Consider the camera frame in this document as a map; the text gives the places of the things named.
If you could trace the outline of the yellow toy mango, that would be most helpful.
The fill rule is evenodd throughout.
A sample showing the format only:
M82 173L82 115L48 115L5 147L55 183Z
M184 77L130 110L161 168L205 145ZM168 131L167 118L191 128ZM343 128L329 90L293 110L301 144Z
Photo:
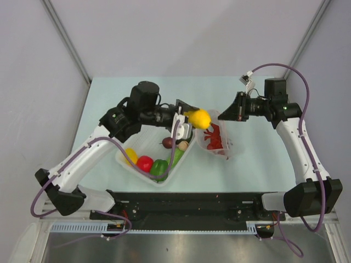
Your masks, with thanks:
M183 115L188 117L189 123L196 129L208 129L212 122L210 114L204 109L187 111Z

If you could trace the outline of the clear zip top bag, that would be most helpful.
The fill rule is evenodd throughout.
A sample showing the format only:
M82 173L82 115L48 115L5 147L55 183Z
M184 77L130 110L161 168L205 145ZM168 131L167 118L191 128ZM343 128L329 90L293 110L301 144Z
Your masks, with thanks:
M234 143L224 121L218 120L220 113L217 110L207 112L211 117L211 125L207 129L195 129L196 142L205 152L227 161L234 156Z

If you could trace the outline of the red toy lobster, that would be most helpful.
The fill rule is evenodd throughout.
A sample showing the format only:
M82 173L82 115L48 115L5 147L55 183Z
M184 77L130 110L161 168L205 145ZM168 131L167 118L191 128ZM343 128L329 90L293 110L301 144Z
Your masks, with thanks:
M206 129L204 133L204 140L210 140L209 144L206 146L208 150L223 149L222 138L220 136L220 128L216 124L211 124L212 131Z

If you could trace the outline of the light green toy cucumber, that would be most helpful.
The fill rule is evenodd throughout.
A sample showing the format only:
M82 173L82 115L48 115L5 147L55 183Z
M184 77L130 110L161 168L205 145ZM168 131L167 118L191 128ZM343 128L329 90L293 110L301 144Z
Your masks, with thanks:
M184 155L184 151L180 150L179 148L176 148L175 149L175 152L174 152L174 157L173 157L173 162L172 162L172 165L171 165L171 169L173 169L177 164L178 162L180 161L180 159L183 157ZM169 156L167 159L166 159L166 168L168 168L169 166L169 163L171 161L171 156Z

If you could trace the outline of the red toy apple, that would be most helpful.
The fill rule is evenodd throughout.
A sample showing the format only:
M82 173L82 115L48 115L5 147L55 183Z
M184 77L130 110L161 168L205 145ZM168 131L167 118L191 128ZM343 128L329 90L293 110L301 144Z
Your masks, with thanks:
M140 156L137 160L137 167L146 172L149 173L152 166L153 166L154 160L149 157L149 156Z

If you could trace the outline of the green toy bell pepper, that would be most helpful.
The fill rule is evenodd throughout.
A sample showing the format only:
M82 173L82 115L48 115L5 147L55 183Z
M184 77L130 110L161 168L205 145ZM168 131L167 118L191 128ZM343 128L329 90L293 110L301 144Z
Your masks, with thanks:
M167 179L168 173L165 171L168 169L168 162L166 160L157 159L154 161L150 174L154 177L153 180L156 182L163 182Z

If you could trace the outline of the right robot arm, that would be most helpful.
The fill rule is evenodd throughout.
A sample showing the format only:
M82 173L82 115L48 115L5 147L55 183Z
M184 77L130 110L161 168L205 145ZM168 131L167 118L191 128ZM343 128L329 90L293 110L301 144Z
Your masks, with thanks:
M273 211L286 212L290 217L330 213L343 186L330 178L320 163L309 139L302 110L297 103L289 103L286 81L269 78L264 82L264 96L251 98L237 92L233 103L219 115L221 121L245 122L250 116L263 116L281 137L291 160L296 186L287 192L265 193L254 204L253 214L265 220Z

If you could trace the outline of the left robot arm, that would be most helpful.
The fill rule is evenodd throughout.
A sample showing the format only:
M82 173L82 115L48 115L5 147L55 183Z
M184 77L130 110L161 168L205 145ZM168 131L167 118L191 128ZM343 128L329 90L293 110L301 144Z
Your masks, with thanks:
M116 107L107 111L99 120L89 138L80 148L50 170L39 169L35 177L62 216L71 215L86 205L88 209L115 219L120 215L121 205L107 191L96 191L79 185L83 177L107 154L121 146L142 126L164 127L171 132L173 142L187 139L194 124L187 115L197 111L181 100L174 105L162 107L160 88L148 81L139 82Z

